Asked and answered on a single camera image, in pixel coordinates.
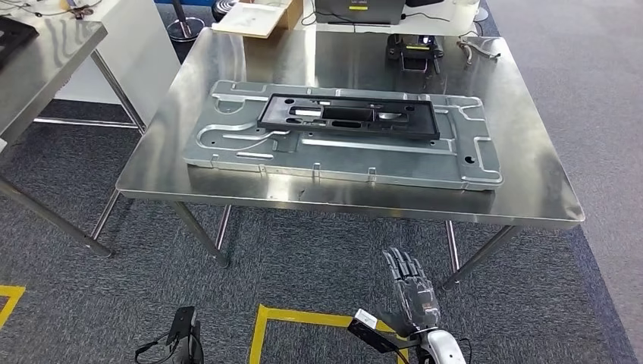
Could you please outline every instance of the metal tool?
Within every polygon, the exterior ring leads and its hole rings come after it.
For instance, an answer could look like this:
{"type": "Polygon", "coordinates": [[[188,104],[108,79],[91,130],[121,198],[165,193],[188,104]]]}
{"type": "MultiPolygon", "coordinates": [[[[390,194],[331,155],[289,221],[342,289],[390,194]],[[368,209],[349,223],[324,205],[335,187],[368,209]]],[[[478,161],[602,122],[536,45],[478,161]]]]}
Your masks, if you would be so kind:
{"type": "Polygon", "coordinates": [[[477,53],[480,53],[481,55],[484,55],[489,59],[495,59],[495,58],[499,58],[501,56],[501,54],[499,52],[498,53],[492,53],[492,52],[489,52],[489,51],[485,51],[479,45],[477,45],[477,44],[475,44],[473,42],[469,42],[467,40],[464,40],[462,38],[460,38],[460,40],[457,41],[457,45],[463,50],[463,52],[465,52],[465,54],[466,54],[466,63],[468,65],[471,65],[471,63],[472,63],[472,56],[473,56],[473,51],[474,50],[477,51],[477,53]]]}

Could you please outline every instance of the robot finger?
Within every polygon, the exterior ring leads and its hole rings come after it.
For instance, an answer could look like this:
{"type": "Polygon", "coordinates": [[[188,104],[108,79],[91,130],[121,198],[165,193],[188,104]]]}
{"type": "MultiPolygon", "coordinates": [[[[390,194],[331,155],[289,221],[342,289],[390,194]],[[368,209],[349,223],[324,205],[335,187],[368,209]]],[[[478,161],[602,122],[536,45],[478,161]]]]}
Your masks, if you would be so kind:
{"type": "Polygon", "coordinates": [[[417,277],[418,270],[416,269],[416,264],[414,263],[413,259],[411,259],[411,256],[407,252],[404,252],[403,255],[404,259],[406,260],[406,264],[409,266],[411,277],[417,277]]]}
{"type": "Polygon", "coordinates": [[[399,281],[402,279],[402,276],[400,276],[400,270],[397,267],[397,263],[395,262],[395,258],[391,256],[389,252],[386,250],[382,250],[384,257],[386,258],[386,262],[388,263],[388,268],[391,270],[391,273],[393,274],[393,279],[395,281],[399,281]]]}
{"type": "Polygon", "coordinates": [[[420,265],[419,260],[413,259],[413,261],[416,263],[416,268],[418,269],[418,276],[420,278],[426,278],[426,274],[424,273],[424,269],[422,269],[422,266],[420,265]]]}
{"type": "Polygon", "coordinates": [[[395,259],[397,260],[397,264],[400,266],[400,273],[402,274],[402,278],[409,277],[411,275],[409,273],[409,266],[406,264],[404,257],[402,257],[402,253],[400,253],[397,248],[391,248],[391,251],[395,256],[395,259]]]}

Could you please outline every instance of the stool leg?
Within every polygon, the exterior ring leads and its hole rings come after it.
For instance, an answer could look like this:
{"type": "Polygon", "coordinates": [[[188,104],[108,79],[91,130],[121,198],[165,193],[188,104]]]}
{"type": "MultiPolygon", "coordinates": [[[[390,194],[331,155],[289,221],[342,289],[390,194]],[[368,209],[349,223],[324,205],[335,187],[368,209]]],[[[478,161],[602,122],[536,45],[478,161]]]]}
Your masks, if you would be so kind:
{"type": "Polygon", "coordinates": [[[196,17],[186,17],[180,0],[172,0],[172,6],[177,13],[177,19],[168,25],[168,35],[175,42],[190,42],[196,39],[205,27],[203,20],[196,17]]]}

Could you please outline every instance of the metal stool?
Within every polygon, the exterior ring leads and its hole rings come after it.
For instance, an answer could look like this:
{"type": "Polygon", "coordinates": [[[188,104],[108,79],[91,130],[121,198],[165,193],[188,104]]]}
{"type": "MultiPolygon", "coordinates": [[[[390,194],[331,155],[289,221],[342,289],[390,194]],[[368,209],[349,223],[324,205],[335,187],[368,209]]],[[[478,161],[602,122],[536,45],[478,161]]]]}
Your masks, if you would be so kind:
{"type": "Polygon", "coordinates": [[[199,36],[201,29],[205,27],[203,20],[198,17],[185,17],[185,12],[180,0],[172,0],[174,11],[177,12],[177,19],[168,25],[168,35],[175,42],[192,42],[199,36]]]}
{"type": "Polygon", "coordinates": [[[239,0],[215,0],[212,3],[212,16],[218,22],[238,3],[239,0]]]}

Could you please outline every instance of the robotic hand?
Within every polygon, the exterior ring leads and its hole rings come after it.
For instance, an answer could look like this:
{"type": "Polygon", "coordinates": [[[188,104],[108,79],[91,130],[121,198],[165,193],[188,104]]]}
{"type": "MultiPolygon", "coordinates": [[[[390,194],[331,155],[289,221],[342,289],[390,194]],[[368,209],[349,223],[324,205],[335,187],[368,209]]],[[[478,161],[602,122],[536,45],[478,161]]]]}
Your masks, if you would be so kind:
{"type": "Polygon", "coordinates": [[[391,322],[391,328],[401,337],[438,328],[438,300],[418,259],[400,253],[397,248],[391,248],[391,253],[383,253],[393,274],[394,294],[400,304],[400,312],[396,315],[381,313],[384,322],[391,322]]]}
{"type": "Polygon", "coordinates": [[[456,339],[445,330],[440,330],[440,309],[433,285],[417,259],[396,248],[384,251],[393,275],[394,295],[399,312],[378,312],[380,319],[400,337],[386,337],[375,331],[377,319],[364,310],[359,310],[348,330],[380,353],[397,352],[409,347],[416,348],[420,364],[464,364],[464,356],[456,339]]]}

